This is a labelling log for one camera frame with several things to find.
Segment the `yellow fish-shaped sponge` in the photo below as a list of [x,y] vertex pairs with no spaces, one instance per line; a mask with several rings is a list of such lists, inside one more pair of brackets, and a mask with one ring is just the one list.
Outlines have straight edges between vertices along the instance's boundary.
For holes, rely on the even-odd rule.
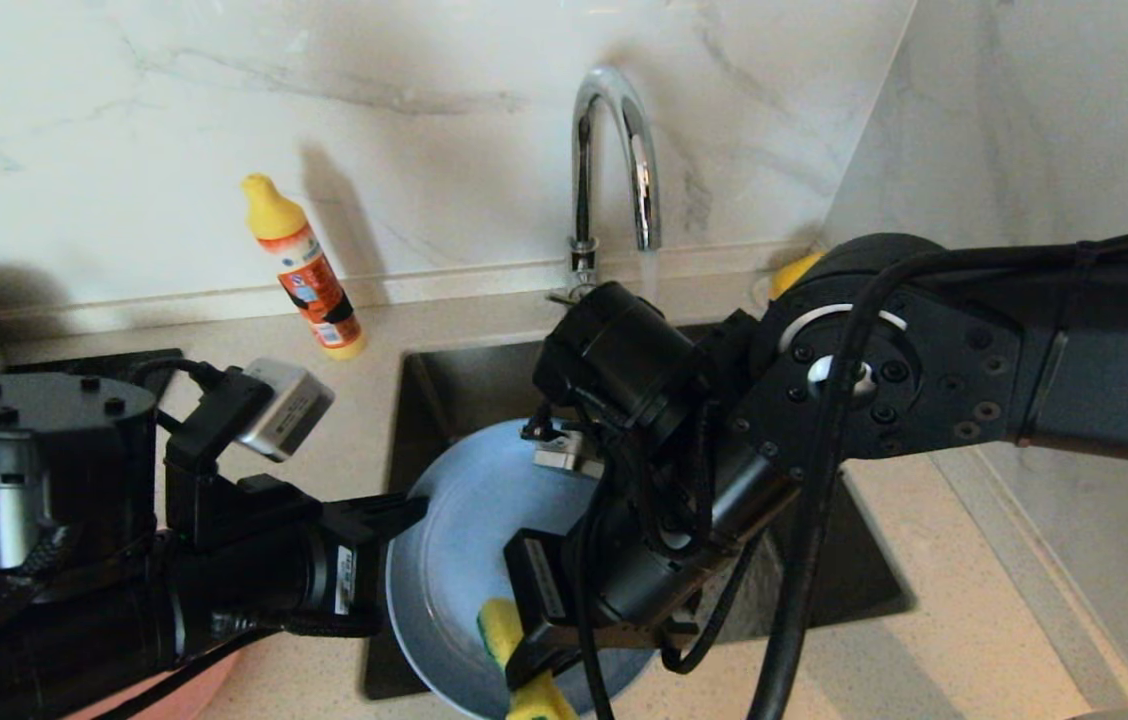
[[[495,597],[483,603],[477,618],[483,647],[501,673],[523,639],[515,603]],[[559,692],[554,675],[541,671],[523,687],[509,692],[505,720],[581,720]]]

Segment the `blue plate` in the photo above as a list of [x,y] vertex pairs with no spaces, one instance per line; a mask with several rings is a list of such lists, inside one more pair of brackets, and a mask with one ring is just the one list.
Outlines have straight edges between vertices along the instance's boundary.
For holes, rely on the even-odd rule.
[[594,480],[541,468],[522,420],[477,430],[437,457],[409,489],[428,511],[387,552],[386,596],[400,652],[418,678],[474,720],[505,720],[503,670],[481,638],[485,602],[513,596],[503,557],[520,529],[567,533]]

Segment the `large salmon pink plate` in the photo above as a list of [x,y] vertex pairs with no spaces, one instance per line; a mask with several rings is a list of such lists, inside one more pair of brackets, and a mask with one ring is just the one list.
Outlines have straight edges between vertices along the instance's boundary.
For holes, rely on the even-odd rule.
[[[235,664],[238,662],[239,653],[240,651],[232,653],[226,657],[224,660],[217,662],[215,666],[209,667],[208,670],[199,674],[197,678],[190,681],[190,683],[186,683],[179,690],[153,703],[152,706],[144,708],[139,714],[130,717],[129,720],[197,720],[197,717],[211,705],[213,697],[215,697],[218,691],[224,685],[226,679],[229,678]],[[151,679],[131,685],[131,687],[124,691],[112,694],[111,697],[103,699],[90,706],[81,708],[74,714],[61,717],[60,720],[92,720],[92,717],[102,715],[104,712],[120,706],[121,703],[138,697],[140,693],[155,687],[155,685],[166,679],[167,676],[171,676],[171,673],[164,673],[153,676]]]

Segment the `orange yellow-capped detergent bottle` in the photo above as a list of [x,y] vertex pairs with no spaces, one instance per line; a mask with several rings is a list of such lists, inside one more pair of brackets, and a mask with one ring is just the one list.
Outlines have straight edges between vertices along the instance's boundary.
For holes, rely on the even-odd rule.
[[346,360],[362,354],[365,336],[340,278],[323,251],[305,209],[291,201],[261,173],[241,181],[247,200],[247,225],[266,251],[279,283],[314,341],[327,355]]

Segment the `chrome gooseneck faucet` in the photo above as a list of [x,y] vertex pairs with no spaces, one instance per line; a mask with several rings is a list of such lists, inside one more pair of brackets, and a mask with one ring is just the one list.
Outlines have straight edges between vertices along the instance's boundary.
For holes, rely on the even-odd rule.
[[588,70],[579,85],[570,120],[570,190],[573,207],[573,232],[569,236],[570,283],[564,291],[547,297],[552,302],[564,306],[576,304],[599,286],[599,242],[592,234],[591,214],[593,120],[596,109],[600,106],[609,111],[619,135],[636,251],[643,255],[654,255],[663,247],[656,147],[645,104],[619,68],[594,67]]

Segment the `stainless steel sink basin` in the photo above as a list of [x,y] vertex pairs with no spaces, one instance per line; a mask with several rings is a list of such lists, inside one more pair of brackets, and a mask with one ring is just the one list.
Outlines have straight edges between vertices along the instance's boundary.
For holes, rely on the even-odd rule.
[[[437,457],[477,430],[515,419],[523,425],[541,399],[529,381],[538,351],[540,343],[527,342],[405,355],[387,488],[409,491]],[[378,598],[389,614],[386,568],[385,559]],[[856,493],[844,482],[835,488],[812,602],[812,629],[913,611],[910,588],[896,574]],[[400,652],[391,623],[369,641],[363,692],[372,701],[431,692]]]

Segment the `black induction cooktop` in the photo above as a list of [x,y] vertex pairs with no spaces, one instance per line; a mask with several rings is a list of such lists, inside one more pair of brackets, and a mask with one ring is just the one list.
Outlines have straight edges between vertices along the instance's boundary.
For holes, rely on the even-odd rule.
[[153,348],[153,350],[142,350],[126,352],[126,354],[102,354],[65,357],[65,359],[39,361],[39,363],[24,363],[7,366],[1,377],[6,375],[20,374],[69,374],[69,375],[97,375],[97,377],[111,379],[111,381],[131,381],[133,369],[138,365],[149,363],[158,359],[184,359],[185,354],[180,348]]

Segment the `yellow pear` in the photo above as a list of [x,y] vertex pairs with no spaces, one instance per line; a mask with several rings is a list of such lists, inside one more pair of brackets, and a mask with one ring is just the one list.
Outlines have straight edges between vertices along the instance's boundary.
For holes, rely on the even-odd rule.
[[823,260],[823,252],[811,252],[811,254],[807,254],[800,260],[793,260],[776,270],[768,287],[768,299],[778,299],[784,292],[791,290],[820,260]]

